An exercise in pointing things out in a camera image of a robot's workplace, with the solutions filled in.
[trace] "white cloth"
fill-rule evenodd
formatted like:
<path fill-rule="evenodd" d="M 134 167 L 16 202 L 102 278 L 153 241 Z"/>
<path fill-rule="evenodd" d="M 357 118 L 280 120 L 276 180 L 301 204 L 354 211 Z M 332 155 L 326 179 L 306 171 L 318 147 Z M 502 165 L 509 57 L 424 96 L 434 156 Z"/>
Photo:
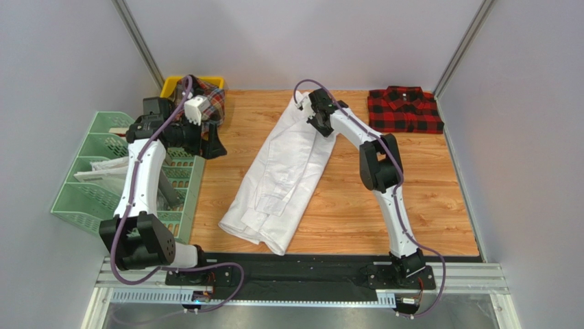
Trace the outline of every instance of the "white cloth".
<path fill-rule="evenodd" d="M 296 93 L 298 101 L 305 95 Z M 288 249 L 337 139 L 335 133 L 323 137 L 306 119 L 292 99 L 219 223 L 278 255 Z"/>

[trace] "wooden tabletop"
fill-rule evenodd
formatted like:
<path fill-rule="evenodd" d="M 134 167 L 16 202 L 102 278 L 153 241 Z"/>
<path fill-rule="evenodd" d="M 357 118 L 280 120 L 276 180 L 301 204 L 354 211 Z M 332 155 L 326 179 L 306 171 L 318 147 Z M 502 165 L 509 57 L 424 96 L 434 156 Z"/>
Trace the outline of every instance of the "wooden tabletop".
<path fill-rule="evenodd" d="M 335 91 L 367 120 L 367 91 Z M 290 90 L 229 90 L 219 138 L 228 155 L 207 161 L 191 243 L 207 252 L 270 252 L 217 225 L 268 134 L 286 108 Z M 415 238 L 445 255 L 478 255 L 443 135 L 395 134 L 404 166 L 404 202 Z M 358 152 L 337 138 L 328 165 L 287 253 L 387 254 L 389 237 L 371 191 L 359 177 Z"/>

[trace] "yellow basket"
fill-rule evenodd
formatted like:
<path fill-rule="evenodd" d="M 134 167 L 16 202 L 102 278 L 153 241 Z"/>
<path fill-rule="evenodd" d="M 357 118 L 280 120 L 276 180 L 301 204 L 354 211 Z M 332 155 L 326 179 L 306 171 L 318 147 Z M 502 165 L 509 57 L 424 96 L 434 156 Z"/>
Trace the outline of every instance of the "yellow basket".
<path fill-rule="evenodd" d="M 215 86 L 218 86 L 220 89 L 223 89 L 223 87 L 225 86 L 225 80 L 223 80 L 222 77 L 198 77 L 198 78 L 210 84 L 214 84 Z M 174 91 L 174 88 L 176 88 L 177 82 L 179 82 L 181 79 L 182 77 L 178 75 L 168 77 L 165 80 L 165 85 L 162 87 L 162 92 L 160 93 L 160 96 L 162 98 L 170 97 L 172 95 L 172 92 Z"/>

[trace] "white cylinder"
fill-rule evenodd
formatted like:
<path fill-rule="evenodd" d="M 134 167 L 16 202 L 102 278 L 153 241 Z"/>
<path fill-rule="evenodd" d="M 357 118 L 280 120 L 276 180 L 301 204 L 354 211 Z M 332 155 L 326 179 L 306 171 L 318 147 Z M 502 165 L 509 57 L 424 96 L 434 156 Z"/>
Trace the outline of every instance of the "white cylinder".
<path fill-rule="evenodd" d="M 197 266 L 197 248 L 194 245 L 175 244 L 175 257 L 170 267 L 188 269 Z"/>

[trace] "folded plaid shirt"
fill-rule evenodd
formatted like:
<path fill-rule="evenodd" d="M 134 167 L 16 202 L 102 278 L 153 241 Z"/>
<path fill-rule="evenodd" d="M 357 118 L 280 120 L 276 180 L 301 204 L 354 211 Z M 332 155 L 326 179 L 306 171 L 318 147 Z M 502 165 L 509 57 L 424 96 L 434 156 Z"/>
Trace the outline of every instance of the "folded plaid shirt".
<path fill-rule="evenodd" d="M 211 122 L 215 122 L 217 125 L 222 125 L 225 121 L 225 90 L 220 89 L 214 84 L 196 78 L 193 75 L 191 75 L 191 77 L 193 78 L 193 89 L 195 90 L 195 94 L 197 94 L 197 92 L 202 93 L 211 103 L 211 106 L 201 112 L 201 122 L 203 125 L 202 133 L 204 134 L 209 131 L 209 124 Z M 175 106 L 180 103 L 183 90 L 184 86 L 181 84 L 181 81 L 179 81 L 176 84 L 174 92 Z"/>
<path fill-rule="evenodd" d="M 420 87 L 389 86 L 371 90 L 367 109 L 369 126 L 378 132 L 442 134 L 444 129 L 434 95 Z"/>

